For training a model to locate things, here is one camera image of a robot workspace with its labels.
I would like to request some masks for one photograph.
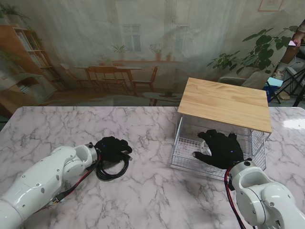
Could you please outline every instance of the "red cable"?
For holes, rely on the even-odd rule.
[[[232,200],[232,197],[231,197],[231,193],[230,193],[230,190],[229,190],[229,185],[228,185],[228,173],[230,172],[230,169],[228,169],[227,171],[226,171],[226,173],[225,173],[225,177],[224,177],[224,179],[225,179],[225,181],[226,181],[226,186],[225,186],[225,188],[228,190],[228,196],[229,196],[229,201],[232,203],[232,206],[233,206],[233,211],[238,215],[238,217],[240,218],[240,216],[239,216],[239,214],[238,214],[238,212],[237,212],[237,210],[236,210],[236,208],[235,208],[235,205],[234,205],[234,202],[233,202],[233,200]],[[240,220],[240,222],[241,222],[241,224],[242,224],[242,226],[244,227],[244,228],[246,228],[245,226],[244,226],[244,223],[243,223],[243,221],[242,221],[242,219]]]

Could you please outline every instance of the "tripod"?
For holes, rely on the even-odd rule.
[[[294,81],[297,82],[295,88],[292,90],[291,93],[288,93],[290,95],[295,95],[295,91],[297,90],[297,88],[299,87],[299,85],[301,84],[301,82],[303,81],[303,79],[305,78],[305,68],[300,70],[299,72],[297,72],[296,74],[292,75],[291,77],[289,77],[288,79],[284,80],[283,83],[287,82],[288,80],[290,80],[290,82],[285,85],[285,87],[283,87],[281,90],[279,90],[278,92],[275,93],[275,95],[270,99],[270,101],[272,101],[274,98],[277,98],[277,96],[284,91],[288,86],[290,86]],[[305,85],[303,86],[301,92],[298,94],[295,103],[293,104],[293,106],[298,106],[300,101],[302,101],[303,95],[305,93]]]

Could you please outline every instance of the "person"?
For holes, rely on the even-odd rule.
[[[282,57],[279,65],[277,66],[276,70],[274,71],[273,78],[284,80],[284,71],[291,60],[295,57],[295,55],[299,52],[302,39],[305,37],[305,20],[299,26],[297,31],[292,37],[292,41],[296,44],[296,46],[289,46]]]

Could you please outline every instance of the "light wood panel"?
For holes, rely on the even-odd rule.
[[[271,133],[265,91],[189,78],[178,112]]]

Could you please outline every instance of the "blue object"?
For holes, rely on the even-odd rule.
[[[273,90],[274,92],[276,92],[277,89],[278,89],[278,86],[270,86],[270,87],[264,86],[264,87],[263,87],[263,90],[266,91],[266,93],[267,93],[267,100],[268,100],[268,102],[270,102],[270,99],[271,99],[271,97],[272,97],[271,88],[272,88],[272,90]]]
[[[278,79],[275,79],[275,78],[272,78],[272,77],[269,77],[269,79],[268,79],[268,83],[271,86],[280,87],[280,86],[282,86],[283,82],[284,82],[283,80],[278,80]]]

